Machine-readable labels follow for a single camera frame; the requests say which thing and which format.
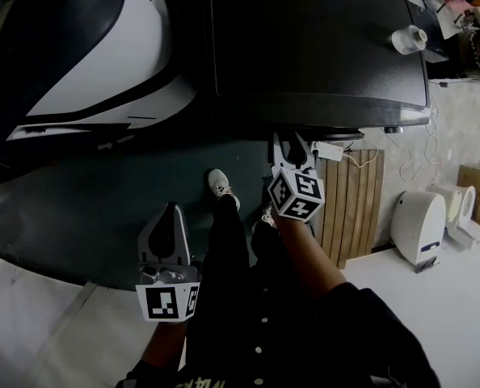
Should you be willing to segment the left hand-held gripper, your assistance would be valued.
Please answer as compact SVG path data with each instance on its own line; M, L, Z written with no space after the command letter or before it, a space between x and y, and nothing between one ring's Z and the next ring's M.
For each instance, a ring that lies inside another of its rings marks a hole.
M190 262L187 240L186 219L174 201L159 209L140 232L136 292L145 321L183 323L194 315L202 263ZM152 262L163 259L167 264Z

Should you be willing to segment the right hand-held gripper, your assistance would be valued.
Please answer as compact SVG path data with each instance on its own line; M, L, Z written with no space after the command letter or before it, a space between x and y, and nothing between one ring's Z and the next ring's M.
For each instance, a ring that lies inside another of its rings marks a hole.
M279 216L309 221L325 204L324 183L318 178L315 156L308 143L294 133L289 146L290 162L283 154L278 134L273 133L273 180L268 194Z

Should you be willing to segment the person's left forearm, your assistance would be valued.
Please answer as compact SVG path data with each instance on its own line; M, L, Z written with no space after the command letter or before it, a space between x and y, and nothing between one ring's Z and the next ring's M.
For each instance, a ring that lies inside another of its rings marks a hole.
M179 369L187 332L187 322L159 323L141 359L156 369Z

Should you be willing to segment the person's right forearm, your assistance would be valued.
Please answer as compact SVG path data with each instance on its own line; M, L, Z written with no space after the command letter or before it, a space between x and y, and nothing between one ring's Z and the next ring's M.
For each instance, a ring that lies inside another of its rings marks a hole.
M303 221L273 218L307 297L319 299L347 282Z

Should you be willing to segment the white power strip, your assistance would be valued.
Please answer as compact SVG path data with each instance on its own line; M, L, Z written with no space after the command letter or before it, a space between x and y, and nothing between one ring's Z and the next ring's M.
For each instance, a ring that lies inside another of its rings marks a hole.
M313 141L310 150L317 158L340 162L343 159L343 147L323 141Z

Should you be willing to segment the person's black trousers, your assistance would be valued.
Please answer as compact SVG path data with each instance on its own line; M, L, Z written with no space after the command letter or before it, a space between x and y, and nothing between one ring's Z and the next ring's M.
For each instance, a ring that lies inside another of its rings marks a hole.
M218 198L204 258L201 299L224 299L244 280L266 288L282 285L298 289L297 271L285 249L282 232L261 221L248 246L235 196L226 193Z

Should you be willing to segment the person's left white shoe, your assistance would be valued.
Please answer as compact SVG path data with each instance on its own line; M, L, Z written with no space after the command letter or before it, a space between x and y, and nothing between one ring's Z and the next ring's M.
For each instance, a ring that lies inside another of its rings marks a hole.
M230 196L234 199L236 210L241 207L239 199L234 195L230 187L229 180L225 173L219 169L212 169L208 173L208 185L213 195L220 200L224 196Z

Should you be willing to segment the wooden slat pallet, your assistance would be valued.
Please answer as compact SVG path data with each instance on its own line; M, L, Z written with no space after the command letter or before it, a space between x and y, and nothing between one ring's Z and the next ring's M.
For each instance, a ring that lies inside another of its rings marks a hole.
M318 242L340 269L370 255L381 206L384 150L351 150L339 162L323 159L325 204L319 211Z

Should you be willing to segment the dark green floor mat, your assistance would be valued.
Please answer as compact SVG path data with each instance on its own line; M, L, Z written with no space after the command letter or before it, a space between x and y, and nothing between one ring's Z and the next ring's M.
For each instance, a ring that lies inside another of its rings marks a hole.
M1 184L0 257L74 284L130 290L139 281L138 236L171 201L183 210L192 257L204 258L213 168L228 176L249 230L270 172L265 141L218 138L166 148L129 142Z

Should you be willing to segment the black washing machine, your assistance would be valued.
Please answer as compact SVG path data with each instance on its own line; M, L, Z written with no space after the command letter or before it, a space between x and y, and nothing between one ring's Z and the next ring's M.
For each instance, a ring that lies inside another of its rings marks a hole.
M414 22L409 0L208 0L213 115L238 128L426 124L423 55L391 40Z

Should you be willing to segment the large white toilet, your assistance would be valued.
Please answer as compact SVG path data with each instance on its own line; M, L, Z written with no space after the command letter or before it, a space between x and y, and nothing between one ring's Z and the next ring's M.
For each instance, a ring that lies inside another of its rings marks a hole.
M444 237L446 204L434 192L403 192L391 221L390 237L415 268L437 259Z

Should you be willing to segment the small clear glass jar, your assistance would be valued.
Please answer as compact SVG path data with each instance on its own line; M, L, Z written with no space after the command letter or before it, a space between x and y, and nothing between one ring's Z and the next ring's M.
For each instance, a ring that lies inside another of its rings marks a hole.
M415 25L404 27L391 35L394 48L402 55L423 51L427 40L427 33Z

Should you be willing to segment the person's black shirt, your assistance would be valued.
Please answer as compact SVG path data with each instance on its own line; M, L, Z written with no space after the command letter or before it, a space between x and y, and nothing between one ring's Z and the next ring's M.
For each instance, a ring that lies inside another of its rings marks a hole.
M440 388L421 343L371 289L347 282L307 300L248 280L232 299L201 296L185 366L140 360L116 388Z

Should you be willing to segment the small white toilet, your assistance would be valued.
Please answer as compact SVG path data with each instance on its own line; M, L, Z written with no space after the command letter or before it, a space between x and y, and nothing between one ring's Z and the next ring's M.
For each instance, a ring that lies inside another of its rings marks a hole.
M442 195L445 200L448 236L468 250L480 244L480 225L472 219L475 188L433 183L428 191Z

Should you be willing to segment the white and black appliance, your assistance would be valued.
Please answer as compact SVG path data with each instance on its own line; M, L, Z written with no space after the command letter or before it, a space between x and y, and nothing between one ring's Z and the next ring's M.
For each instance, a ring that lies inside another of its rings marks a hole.
M0 0L0 143L139 129L196 97L198 0Z

